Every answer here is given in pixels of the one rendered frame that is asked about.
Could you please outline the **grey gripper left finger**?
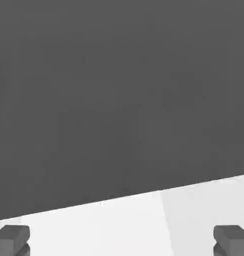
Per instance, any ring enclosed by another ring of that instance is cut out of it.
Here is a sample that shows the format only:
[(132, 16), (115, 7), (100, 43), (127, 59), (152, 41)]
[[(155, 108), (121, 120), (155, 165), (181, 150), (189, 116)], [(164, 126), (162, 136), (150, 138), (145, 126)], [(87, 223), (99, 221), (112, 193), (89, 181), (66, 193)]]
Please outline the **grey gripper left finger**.
[(5, 225), (0, 229), (0, 256), (30, 256), (30, 227)]

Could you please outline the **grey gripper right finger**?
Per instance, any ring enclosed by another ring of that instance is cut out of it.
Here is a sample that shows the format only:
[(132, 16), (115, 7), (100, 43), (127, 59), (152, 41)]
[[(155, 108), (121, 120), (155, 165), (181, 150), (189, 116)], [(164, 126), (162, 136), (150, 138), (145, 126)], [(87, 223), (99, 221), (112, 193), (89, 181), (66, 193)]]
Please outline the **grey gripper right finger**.
[(244, 256), (244, 229), (238, 225), (216, 225), (213, 256)]

